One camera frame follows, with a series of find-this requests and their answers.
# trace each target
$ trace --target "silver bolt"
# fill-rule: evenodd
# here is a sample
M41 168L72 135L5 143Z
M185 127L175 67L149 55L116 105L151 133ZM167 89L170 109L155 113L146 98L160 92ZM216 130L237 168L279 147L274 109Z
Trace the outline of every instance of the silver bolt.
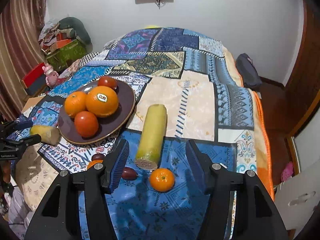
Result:
M247 171L247 174L250 176L250 177L254 177L256 175L256 173L253 171L253 170L248 170Z
M102 163L97 163L97 164L94 165L94 168L96 170L100 170L100 169L102 169L102 167L103 167Z
M221 169L221 165L219 163L214 163L214 164L212 164L212 168L214 170L220 170Z
M66 176L68 174L68 171L67 170L63 170L63 171L60 171L59 174L60 174L61 177L64 177L64 176Z

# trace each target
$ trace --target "bed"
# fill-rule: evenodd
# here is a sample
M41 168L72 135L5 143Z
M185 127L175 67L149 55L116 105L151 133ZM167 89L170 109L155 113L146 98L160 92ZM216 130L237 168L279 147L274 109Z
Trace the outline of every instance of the bed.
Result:
M103 75L132 87L136 95L133 114L121 129L94 144L77 146L62 138L56 146L29 147L16 165L16 180L31 209L37 208L61 170L86 170L93 154L107 154L120 138L130 143L127 166L137 169L139 179L121 180L119 188L106 195L118 239L195 239L207 196L200 194L189 172L183 150L187 139L194 139L213 162L229 170L254 170L274 198L260 99L243 87L235 61L220 41L180 28L133 31L108 42L101 53L74 62L60 76L59 85L20 119L57 125L65 98ZM168 113L161 166L176 176L175 187L168 193L150 189L148 174L132 162L148 106L154 103L164 104ZM15 138L28 135L26 129ZM225 239L232 237L236 194L231 200ZM83 192L79 193L79 214L82 237L89 239Z

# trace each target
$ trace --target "purple plate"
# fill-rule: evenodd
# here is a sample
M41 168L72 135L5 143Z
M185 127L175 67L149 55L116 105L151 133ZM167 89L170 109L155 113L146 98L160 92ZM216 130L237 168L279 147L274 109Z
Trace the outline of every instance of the purple plate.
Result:
M119 99L118 109L114 114L105 118L98 118L99 129L97 133L90 138L83 138L76 131L74 120L71 119L64 111L64 106L61 107L58 119L58 127L61 135L70 143L73 144L89 144L102 140L118 130L130 117L134 109L136 97L132 88L117 80L118 87L116 93ZM83 91L86 94L98 85L98 81L90 82L77 91Z

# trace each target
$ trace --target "brown floor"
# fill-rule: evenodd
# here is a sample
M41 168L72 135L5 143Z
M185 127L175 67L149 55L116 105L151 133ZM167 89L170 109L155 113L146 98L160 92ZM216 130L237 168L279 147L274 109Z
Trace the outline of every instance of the brown floor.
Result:
M265 83L260 87L265 127L269 136L272 162L272 181L278 185L280 175L286 164L291 161L285 136L293 128L285 93L281 87Z

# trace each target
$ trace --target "striped curtain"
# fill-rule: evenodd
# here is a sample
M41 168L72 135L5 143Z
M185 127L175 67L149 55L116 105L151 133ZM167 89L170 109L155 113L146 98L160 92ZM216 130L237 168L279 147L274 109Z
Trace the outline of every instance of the striped curtain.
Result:
M38 44L45 7L45 0L10 0L0 14L0 112L7 120L25 104L20 80L45 60Z

